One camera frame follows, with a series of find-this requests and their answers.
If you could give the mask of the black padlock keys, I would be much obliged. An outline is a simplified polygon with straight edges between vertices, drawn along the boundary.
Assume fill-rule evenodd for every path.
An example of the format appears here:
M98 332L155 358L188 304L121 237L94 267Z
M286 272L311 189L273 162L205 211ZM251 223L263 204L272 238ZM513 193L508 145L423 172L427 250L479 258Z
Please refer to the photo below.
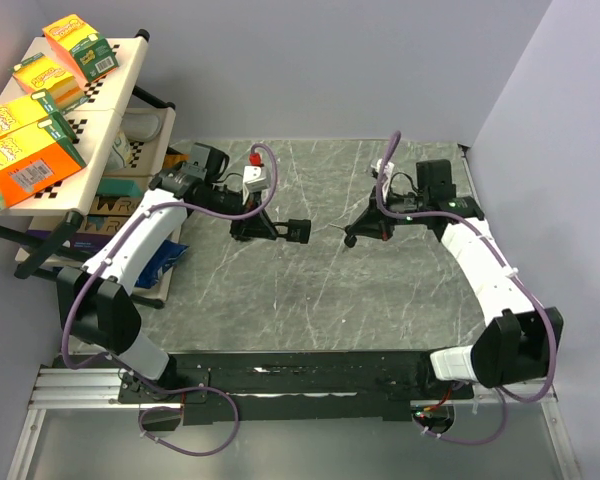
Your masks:
M344 233L343 244L345 247L351 249L356 246L357 236L349 232L349 226L338 226L335 224L331 224L331 227L341 230Z

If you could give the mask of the black Kaijing padlock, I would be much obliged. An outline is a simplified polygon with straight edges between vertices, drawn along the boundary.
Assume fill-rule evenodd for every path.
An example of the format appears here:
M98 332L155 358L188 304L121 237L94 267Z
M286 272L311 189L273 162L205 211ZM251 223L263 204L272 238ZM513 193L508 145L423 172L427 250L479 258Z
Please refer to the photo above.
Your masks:
M275 226L284 229L284 232L278 232L279 238L303 245L309 243L312 226L309 219L289 219L286 222L276 222Z

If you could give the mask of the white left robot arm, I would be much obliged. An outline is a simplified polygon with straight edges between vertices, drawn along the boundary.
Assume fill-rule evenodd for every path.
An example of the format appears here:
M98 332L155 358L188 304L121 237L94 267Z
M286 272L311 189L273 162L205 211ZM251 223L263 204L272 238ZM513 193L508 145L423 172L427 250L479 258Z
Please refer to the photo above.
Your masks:
M237 226L259 221L278 186L278 160L265 143L251 146L239 191L217 183L227 154L204 144L195 144L191 154L151 179L132 216L99 252L56 277L64 365L79 370L112 362L141 380L157 402L171 399L180 381L175 357L142 331L131 298L140 274L191 213Z

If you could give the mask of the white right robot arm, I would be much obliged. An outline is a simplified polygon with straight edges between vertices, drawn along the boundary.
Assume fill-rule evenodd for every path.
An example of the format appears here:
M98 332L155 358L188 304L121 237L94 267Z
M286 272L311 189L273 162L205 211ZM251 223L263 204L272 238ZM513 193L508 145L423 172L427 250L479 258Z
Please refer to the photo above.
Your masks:
M392 163L372 163L376 184L367 208L346 226L345 245L354 247L360 237L387 241L398 225L425 226L457 262L485 324L473 344L430 353L431 364L416 376L418 390L434 399L456 381L486 388L535 379L552 382L564 320L521 283L517 269L496 245L477 201L458 196L450 162L417 163L417 182L406 194L393 190L393 169Z

